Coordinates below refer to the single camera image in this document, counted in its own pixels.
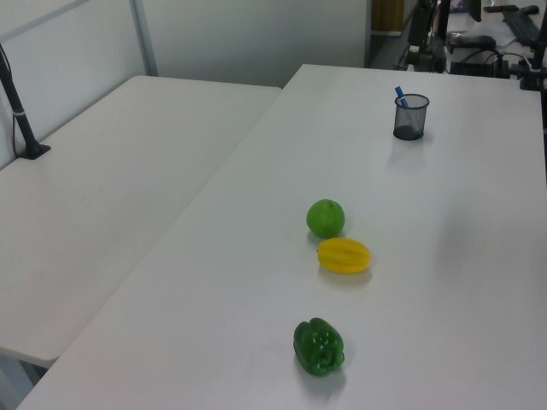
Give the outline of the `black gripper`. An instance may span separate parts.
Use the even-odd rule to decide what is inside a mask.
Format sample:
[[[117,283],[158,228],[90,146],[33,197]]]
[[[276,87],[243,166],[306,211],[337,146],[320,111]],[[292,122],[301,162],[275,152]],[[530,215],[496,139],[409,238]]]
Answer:
[[[450,0],[419,0],[418,7],[412,15],[408,43],[410,46],[421,47],[427,39],[429,32],[428,20],[430,9],[450,6]],[[436,36],[445,41],[448,28],[450,9],[439,9],[437,18]]]

